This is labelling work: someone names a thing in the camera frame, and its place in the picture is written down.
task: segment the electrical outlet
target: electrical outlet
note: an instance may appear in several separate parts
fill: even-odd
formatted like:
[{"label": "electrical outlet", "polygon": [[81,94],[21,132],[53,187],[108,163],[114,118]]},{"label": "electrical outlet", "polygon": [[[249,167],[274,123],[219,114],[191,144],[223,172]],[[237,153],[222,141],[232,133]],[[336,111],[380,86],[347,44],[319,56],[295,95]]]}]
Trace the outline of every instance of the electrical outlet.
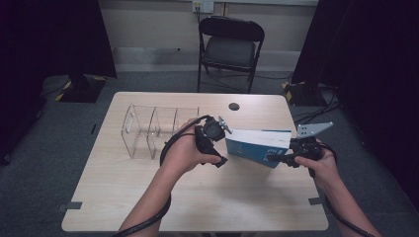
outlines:
[{"label": "electrical outlet", "polygon": [[204,1],[203,7],[204,13],[213,13],[213,2],[212,1]]},{"label": "electrical outlet", "polygon": [[203,1],[192,1],[192,12],[200,12],[204,11],[204,4]]}]

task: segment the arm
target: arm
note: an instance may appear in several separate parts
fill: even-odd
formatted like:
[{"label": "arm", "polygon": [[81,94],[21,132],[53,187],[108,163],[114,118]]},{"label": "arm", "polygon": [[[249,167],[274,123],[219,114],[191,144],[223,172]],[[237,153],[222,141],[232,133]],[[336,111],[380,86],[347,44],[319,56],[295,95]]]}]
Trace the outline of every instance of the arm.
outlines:
[{"label": "arm", "polygon": [[[295,161],[315,171],[316,185],[324,191],[332,207],[339,215],[370,234],[376,237],[381,236],[367,219],[340,178],[333,153],[327,149],[323,149],[323,151],[324,156],[319,161],[303,157],[295,157]],[[340,221],[338,225],[343,236],[360,236]]]},{"label": "arm", "polygon": [[[185,133],[194,133],[192,126]],[[157,170],[153,180],[141,199],[122,224],[120,231],[132,227],[154,216],[166,203],[177,181],[200,163],[217,163],[221,159],[214,155],[202,154],[195,145],[193,135],[184,135],[167,152],[163,165]],[[130,236],[157,236],[160,221]]]}]

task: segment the forearm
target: forearm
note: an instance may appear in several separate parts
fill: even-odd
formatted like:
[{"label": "forearm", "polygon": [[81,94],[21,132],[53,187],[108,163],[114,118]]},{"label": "forearm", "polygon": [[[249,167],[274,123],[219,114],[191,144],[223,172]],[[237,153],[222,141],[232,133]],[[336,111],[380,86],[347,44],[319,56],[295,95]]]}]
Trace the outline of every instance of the forearm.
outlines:
[{"label": "forearm", "polygon": [[[179,175],[170,172],[170,170],[160,168],[141,199],[126,217],[120,231],[148,220],[159,212],[169,198],[179,178]],[[157,221],[152,226],[138,231],[131,236],[157,236],[159,225],[160,221]]]},{"label": "forearm", "polygon": [[[333,183],[330,187],[326,187],[324,191],[330,200],[332,207],[340,216],[368,233],[376,237],[380,236],[379,232],[365,216],[342,180],[339,179],[339,181]],[[339,222],[339,228],[341,229],[343,236],[360,236],[341,222]]]}]

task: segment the black chair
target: black chair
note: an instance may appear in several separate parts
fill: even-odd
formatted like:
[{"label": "black chair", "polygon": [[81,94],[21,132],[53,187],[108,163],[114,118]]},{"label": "black chair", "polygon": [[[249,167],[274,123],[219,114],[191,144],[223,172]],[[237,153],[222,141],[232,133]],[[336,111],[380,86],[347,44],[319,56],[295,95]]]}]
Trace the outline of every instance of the black chair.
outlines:
[{"label": "black chair", "polygon": [[[262,27],[252,21],[211,16],[200,22],[199,31],[200,62],[197,91],[200,92],[203,65],[207,74],[209,74],[208,67],[248,72],[247,93],[250,93],[260,50],[265,39]],[[210,36],[207,45],[205,45],[204,36]]]}]

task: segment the blue and white box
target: blue and white box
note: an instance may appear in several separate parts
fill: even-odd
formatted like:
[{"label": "blue and white box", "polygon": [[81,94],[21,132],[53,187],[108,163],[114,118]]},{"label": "blue and white box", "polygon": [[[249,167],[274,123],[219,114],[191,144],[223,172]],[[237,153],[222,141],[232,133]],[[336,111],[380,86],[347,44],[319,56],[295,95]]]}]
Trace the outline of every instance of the blue and white box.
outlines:
[{"label": "blue and white box", "polygon": [[285,155],[291,136],[290,130],[233,129],[232,134],[226,133],[225,143],[230,155],[276,168],[279,162],[268,161],[267,155]]}]

